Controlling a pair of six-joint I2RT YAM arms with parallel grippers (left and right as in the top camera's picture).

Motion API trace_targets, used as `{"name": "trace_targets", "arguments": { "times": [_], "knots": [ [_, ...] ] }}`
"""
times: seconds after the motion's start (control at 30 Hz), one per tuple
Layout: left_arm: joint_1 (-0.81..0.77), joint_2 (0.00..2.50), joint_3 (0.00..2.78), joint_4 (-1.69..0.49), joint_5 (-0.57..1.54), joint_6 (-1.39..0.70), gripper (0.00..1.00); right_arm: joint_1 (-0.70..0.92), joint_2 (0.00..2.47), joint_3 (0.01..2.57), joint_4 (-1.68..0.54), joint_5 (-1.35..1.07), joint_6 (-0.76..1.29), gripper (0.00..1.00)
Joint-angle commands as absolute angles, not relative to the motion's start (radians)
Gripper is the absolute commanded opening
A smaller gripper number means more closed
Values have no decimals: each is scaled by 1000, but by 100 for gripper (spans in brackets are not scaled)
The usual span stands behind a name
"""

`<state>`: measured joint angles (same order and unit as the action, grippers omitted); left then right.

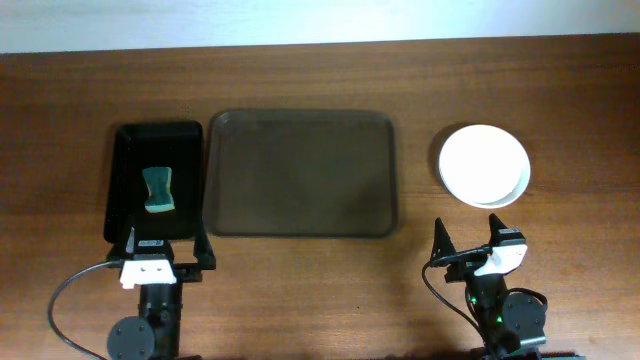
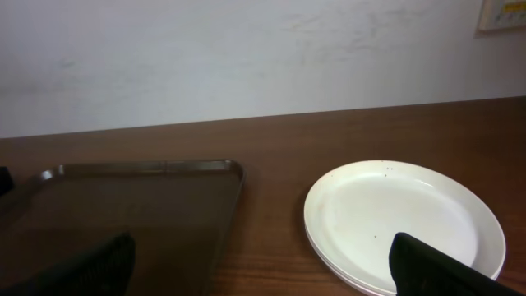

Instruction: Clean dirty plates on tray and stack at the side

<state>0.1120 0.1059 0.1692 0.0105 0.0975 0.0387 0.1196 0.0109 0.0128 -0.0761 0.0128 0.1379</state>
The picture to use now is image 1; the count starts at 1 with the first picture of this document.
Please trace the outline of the green scrubbing sponge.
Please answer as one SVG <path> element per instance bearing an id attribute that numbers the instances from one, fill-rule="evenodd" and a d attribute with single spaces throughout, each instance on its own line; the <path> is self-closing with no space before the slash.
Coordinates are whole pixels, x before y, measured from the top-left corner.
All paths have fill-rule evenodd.
<path id="1" fill-rule="evenodd" d="M 147 186 L 148 198 L 144 203 L 149 213 L 173 211 L 175 203 L 171 194 L 172 169 L 170 167 L 149 167 L 142 170 Z"/>

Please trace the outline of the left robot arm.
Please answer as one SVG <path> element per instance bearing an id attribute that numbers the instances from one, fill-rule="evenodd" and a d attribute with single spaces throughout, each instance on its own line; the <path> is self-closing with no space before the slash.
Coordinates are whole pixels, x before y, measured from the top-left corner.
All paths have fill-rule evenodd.
<path id="1" fill-rule="evenodd" d="M 202 273 L 216 268 L 216 258 L 202 221 L 195 225 L 192 263 L 176 263 L 170 239 L 142 239 L 134 227 L 116 238 L 107 258 L 120 269 L 126 290 L 140 290 L 138 314 L 115 323 L 107 336 L 115 360 L 177 359 L 179 357 L 182 292 L 199 283 Z"/>

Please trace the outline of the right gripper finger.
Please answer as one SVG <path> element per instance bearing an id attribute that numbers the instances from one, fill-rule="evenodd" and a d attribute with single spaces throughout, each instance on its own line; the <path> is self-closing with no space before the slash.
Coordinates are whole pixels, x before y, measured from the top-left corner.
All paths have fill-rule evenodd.
<path id="1" fill-rule="evenodd" d="M 434 223 L 434 241 L 431 260 L 448 259 L 456 255 L 455 247 L 440 217 Z"/>
<path id="2" fill-rule="evenodd" d="M 506 229 L 506 225 L 500 220 L 500 218 L 495 214 L 491 213 L 489 215 L 489 226 L 490 226 L 490 245 L 500 245 L 504 240 L 504 235 L 501 233 L 503 229 Z"/>

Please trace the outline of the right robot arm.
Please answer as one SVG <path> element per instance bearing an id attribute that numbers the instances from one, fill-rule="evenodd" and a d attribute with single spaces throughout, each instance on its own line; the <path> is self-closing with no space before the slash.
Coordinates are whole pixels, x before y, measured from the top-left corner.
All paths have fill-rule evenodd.
<path id="1" fill-rule="evenodd" d="M 465 284 L 467 313 L 440 295 L 422 272 L 431 293 L 463 317 L 480 335 L 480 359 L 540 359 L 546 343 L 544 325 L 547 298 L 526 288 L 509 288 L 505 277 L 523 262 L 528 246 L 517 228 L 507 227 L 497 215 L 489 216 L 490 239 L 485 245 L 458 251 L 441 219 L 435 220 L 431 257 L 423 266 L 446 269 L 447 283 Z"/>

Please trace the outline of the white plate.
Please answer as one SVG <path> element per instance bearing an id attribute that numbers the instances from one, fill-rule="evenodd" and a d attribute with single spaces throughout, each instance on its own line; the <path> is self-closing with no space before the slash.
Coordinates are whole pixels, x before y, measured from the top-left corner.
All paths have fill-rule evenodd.
<path id="1" fill-rule="evenodd" d="M 461 202 L 482 209 L 517 201 L 531 180 L 531 162 L 523 144 L 492 125 L 469 125 L 453 132 L 438 154 L 438 173 Z"/>

